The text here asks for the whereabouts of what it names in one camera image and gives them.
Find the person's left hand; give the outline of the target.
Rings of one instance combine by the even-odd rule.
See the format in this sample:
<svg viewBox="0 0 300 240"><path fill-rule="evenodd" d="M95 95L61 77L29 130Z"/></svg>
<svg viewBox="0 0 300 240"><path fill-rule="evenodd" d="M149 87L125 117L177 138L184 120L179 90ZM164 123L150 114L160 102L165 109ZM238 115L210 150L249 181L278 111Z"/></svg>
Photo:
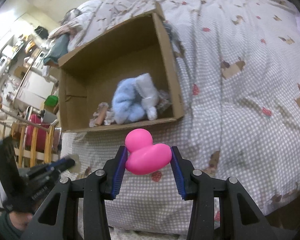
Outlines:
<svg viewBox="0 0 300 240"><path fill-rule="evenodd" d="M10 218L12 225L16 229L18 229L20 231L25 231L28 224L30 223L30 221L33 218L33 214L12 211L11 213L9 213L9 218Z"/></svg>

